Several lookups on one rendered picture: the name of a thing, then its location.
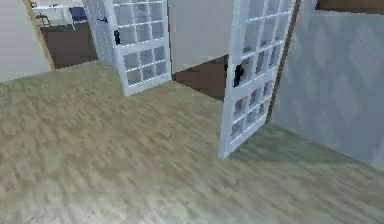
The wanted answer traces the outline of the white table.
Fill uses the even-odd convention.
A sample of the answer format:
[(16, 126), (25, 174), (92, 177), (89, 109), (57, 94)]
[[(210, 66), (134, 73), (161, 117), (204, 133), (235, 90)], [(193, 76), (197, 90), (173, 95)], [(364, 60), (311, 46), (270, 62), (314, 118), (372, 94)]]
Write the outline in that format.
[(73, 23), (69, 11), (70, 7), (83, 6), (70, 6), (62, 4), (38, 5), (33, 8), (33, 12), (35, 13), (35, 17), (40, 27), (71, 26), (72, 29), (75, 30), (76, 23), (85, 23), (88, 21), (88, 18), (86, 21)]

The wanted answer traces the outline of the blue chair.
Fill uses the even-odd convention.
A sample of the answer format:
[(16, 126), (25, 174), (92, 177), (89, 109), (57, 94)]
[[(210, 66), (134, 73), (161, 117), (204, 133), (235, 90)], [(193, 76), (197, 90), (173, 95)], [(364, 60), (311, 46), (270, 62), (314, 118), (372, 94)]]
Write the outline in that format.
[(83, 7), (70, 7), (69, 11), (70, 11), (73, 23), (87, 20), (87, 15)]

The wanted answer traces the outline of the white glass-paned room door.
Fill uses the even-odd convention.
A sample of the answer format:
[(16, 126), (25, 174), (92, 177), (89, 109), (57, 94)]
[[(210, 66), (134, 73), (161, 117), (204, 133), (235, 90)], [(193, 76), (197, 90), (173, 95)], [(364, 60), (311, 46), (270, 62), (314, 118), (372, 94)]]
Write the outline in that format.
[[(82, 0), (98, 59), (130, 96), (171, 79), (167, 0)], [(97, 21), (106, 17), (108, 23)], [(121, 44), (116, 45), (114, 31)]]
[[(235, 0), (218, 157), (227, 158), (266, 122), (297, 0)], [(244, 68), (234, 88), (235, 69)]]

